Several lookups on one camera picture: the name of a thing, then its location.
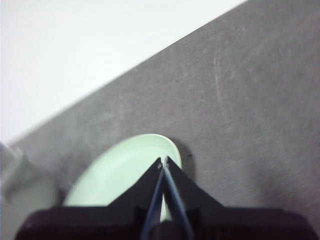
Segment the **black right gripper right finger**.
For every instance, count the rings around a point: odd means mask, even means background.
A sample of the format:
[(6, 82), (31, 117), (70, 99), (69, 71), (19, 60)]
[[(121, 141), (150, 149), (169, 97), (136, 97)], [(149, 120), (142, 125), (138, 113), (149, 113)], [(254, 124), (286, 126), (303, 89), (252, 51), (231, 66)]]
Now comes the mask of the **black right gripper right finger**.
[(165, 196), (172, 217), (194, 240), (316, 240), (302, 215), (277, 208), (228, 207), (197, 186), (168, 157)]

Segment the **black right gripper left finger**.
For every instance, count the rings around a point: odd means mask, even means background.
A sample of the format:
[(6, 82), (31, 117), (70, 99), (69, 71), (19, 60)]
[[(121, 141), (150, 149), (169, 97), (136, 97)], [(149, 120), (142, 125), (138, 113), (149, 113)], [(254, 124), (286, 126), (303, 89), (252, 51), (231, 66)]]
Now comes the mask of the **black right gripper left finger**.
[(158, 158), (107, 206), (60, 206), (30, 214), (17, 240), (137, 240), (162, 171)]

